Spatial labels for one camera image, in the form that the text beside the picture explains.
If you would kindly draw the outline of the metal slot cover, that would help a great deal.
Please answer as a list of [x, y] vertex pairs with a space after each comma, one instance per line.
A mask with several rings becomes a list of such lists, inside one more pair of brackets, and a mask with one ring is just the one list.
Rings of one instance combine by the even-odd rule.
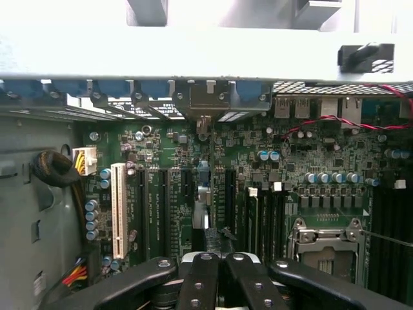
[[235, 101], [231, 103], [228, 111], [224, 112], [216, 120], [218, 123], [233, 123], [244, 118], [252, 117], [270, 109], [267, 101]]

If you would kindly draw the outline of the metal USB port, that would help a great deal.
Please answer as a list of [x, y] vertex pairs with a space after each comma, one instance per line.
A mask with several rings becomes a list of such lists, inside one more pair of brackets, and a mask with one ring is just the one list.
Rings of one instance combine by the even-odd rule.
[[308, 98], [296, 99], [294, 115], [297, 119], [310, 118], [310, 100]]
[[274, 117], [277, 119], [288, 119], [290, 117], [290, 100], [276, 98], [274, 101]]

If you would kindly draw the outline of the green motherboard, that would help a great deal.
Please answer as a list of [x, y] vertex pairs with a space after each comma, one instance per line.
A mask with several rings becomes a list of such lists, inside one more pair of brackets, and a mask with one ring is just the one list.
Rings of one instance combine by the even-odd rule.
[[[413, 123], [403, 113], [404, 102], [394, 98], [366, 98], [362, 101], [361, 122], [337, 116], [320, 116], [321, 99], [310, 100], [310, 118], [295, 118], [295, 101], [290, 100], [290, 117], [274, 117], [274, 103], [268, 112], [233, 123], [214, 125], [214, 205], [216, 225], [204, 232], [205, 247], [214, 251], [248, 251], [248, 188], [258, 189], [259, 252], [261, 259], [260, 196], [267, 192], [268, 257], [270, 190], [284, 188], [285, 256], [287, 239], [294, 222], [302, 218], [316, 228], [344, 227], [350, 220], [361, 221], [361, 232], [370, 231], [413, 243]], [[98, 202], [99, 236], [103, 276], [109, 277], [141, 262], [139, 255], [139, 215], [137, 171], [146, 170], [147, 256], [161, 254], [159, 242], [160, 169], [169, 171], [170, 255], [182, 258], [191, 251], [192, 211], [181, 193], [181, 169], [188, 163], [190, 123], [159, 121], [144, 116], [139, 121], [92, 125], [85, 143], [97, 149], [97, 172], [85, 185], [86, 197]], [[280, 153], [279, 161], [259, 161], [261, 150]], [[127, 254], [113, 257], [111, 186], [99, 186], [99, 173], [114, 163], [126, 164]], [[235, 229], [225, 226], [225, 171], [236, 171]], [[328, 183], [307, 183], [304, 175], [325, 172]], [[331, 175], [342, 173], [343, 183]], [[357, 183], [346, 175], [355, 172]], [[366, 284], [363, 287], [403, 304], [413, 306], [413, 248], [365, 235]], [[277, 256], [277, 213], [274, 259]]]

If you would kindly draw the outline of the short black expansion slot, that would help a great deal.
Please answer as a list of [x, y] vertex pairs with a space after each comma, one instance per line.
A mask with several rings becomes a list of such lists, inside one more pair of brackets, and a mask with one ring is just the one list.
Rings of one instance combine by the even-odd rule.
[[181, 169], [181, 193], [184, 197], [192, 195], [192, 171], [188, 168]]

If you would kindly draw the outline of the white expansion slot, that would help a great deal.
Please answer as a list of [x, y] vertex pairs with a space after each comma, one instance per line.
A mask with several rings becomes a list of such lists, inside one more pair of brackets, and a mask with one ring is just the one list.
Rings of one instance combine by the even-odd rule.
[[127, 254], [126, 164], [114, 163], [111, 172], [113, 257], [124, 259]]

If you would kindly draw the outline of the long black expansion slot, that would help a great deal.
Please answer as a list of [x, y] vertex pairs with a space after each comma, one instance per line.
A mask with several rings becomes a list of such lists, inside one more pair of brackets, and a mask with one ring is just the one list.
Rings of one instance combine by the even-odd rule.
[[137, 171], [137, 210], [139, 215], [139, 255], [142, 261], [148, 259], [146, 240], [146, 190], [146, 170], [139, 169]]
[[161, 254], [170, 256], [170, 195], [169, 195], [169, 171], [160, 169], [159, 182], [159, 242]]
[[225, 171], [225, 226], [231, 231], [235, 229], [236, 206], [236, 171]]

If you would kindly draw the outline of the grey parts rack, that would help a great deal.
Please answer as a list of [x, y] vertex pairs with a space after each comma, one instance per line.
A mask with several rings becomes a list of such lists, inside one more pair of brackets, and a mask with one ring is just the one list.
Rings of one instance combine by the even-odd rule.
[[129, 26], [318, 30], [342, 0], [125, 0]]

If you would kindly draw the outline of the metal CPU socket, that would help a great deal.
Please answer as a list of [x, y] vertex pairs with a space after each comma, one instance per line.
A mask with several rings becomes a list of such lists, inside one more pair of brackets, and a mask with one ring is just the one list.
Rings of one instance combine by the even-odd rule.
[[316, 228], [295, 220], [287, 239], [285, 256], [346, 282], [366, 284], [366, 241], [361, 221], [344, 227]]

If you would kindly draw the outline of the metal socket locking lever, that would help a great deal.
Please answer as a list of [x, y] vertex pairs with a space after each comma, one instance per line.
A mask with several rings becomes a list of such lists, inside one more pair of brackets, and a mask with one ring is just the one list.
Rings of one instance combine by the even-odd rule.
[[390, 241], [390, 242], [393, 242], [393, 243], [396, 243], [396, 244], [399, 244], [399, 245], [402, 245], [402, 246], [405, 246], [405, 247], [413, 248], [413, 243], [404, 242], [404, 241], [401, 241], [401, 240], [398, 240], [398, 239], [395, 239], [395, 238], [392, 238], [392, 237], [384, 236], [382, 234], [377, 234], [375, 232], [370, 232], [370, 231], [366, 231], [366, 230], [363, 230], [363, 233], [366, 234], [366, 235], [373, 236], [373, 237], [376, 237], [376, 238], [380, 238], [382, 240]]

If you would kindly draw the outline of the white power connector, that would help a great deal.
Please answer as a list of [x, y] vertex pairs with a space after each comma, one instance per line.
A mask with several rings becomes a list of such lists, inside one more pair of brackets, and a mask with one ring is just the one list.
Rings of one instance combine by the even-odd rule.
[[89, 176], [97, 172], [96, 147], [81, 147], [72, 149], [74, 168], [80, 176]]

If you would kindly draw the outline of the blue card latch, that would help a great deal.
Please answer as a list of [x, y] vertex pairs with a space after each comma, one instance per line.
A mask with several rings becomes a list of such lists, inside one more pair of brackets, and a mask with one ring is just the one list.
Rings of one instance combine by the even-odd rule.
[[170, 93], [170, 85], [167, 80], [141, 81], [141, 90], [151, 98], [167, 98]]
[[130, 95], [130, 83], [124, 80], [99, 80], [100, 91], [108, 97], [122, 98]]
[[236, 81], [237, 94], [243, 101], [258, 98], [261, 95], [261, 86], [262, 83], [260, 81]]
[[2, 80], [2, 91], [11, 98], [41, 98], [43, 84], [38, 80]]
[[86, 80], [52, 80], [52, 84], [60, 92], [72, 97], [82, 97], [88, 94]]

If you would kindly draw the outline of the black open PC case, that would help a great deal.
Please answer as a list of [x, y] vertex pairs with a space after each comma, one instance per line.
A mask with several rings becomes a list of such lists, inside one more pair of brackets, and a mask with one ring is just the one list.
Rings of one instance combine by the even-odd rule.
[[[239, 80], [260, 81], [261, 95], [252, 100], [267, 101], [270, 109], [276, 98], [394, 98], [404, 102], [413, 123], [413, 36], [205, 27], [2, 29], [2, 80], [38, 80], [43, 96], [11, 98], [0, 88], [0, 310], [41, 310], [110, 277], [103, 276], [99, 243], [86, 239], [85, 185], [93, 174], [80, 176], [72, 159], [72, 149], [88, 147], [88, 127], [144, 116], [186, 121], [172, 95], [178, 81], [189, 80], [229, 82], [230, 106], [243, 101]], [[52, 80], [86, 80], [88, 94], [72, 97]], [[99, 80], [128, 81], [130, 95], [108, 97]], [[148, 97], [140, 84], [146, 80], [167, 80], [169, 97]], [[265, 263], [246, 250], [206, 247], [180, 259], [153, 258], [181, 264], [197, 253], [219, 258], [215, 310], [250, 310], [225, 262], [228, 254], [247, 253], [263, 274], [285, 259]], [[315, 298], [274, 285], [289, 310], [319, 310]]]

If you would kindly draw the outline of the metal network port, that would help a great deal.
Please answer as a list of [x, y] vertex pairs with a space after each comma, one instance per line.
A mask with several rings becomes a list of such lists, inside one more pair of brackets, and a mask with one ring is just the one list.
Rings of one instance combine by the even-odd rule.
[[338, 98], [322, 98], [320, 116], [337, 116]]
[[353, 123], [361, 122], [362, 101], [354, 97], [346, 97], [342, 101], [341, 117]]

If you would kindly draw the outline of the black RAM slot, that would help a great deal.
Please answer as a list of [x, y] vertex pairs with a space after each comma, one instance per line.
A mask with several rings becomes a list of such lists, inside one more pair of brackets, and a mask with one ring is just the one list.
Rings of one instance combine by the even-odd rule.
[[265, 260], [266, 234], [267, 234], [267, 192], [262, 191], [260, 196], [260, 224], [261, 224], [261, 259]]
[[286, 191], [282, 191], [277, 196], [277, 256], [283, 257], [285, 242], [285, 197]]
[[268, 211], [269, 211], [269, 233], [268, 233], [268, 257], [272, 261], [274, 259], [276, 236], [276, 213], [277, 213], [277, 194], [270, 190]]

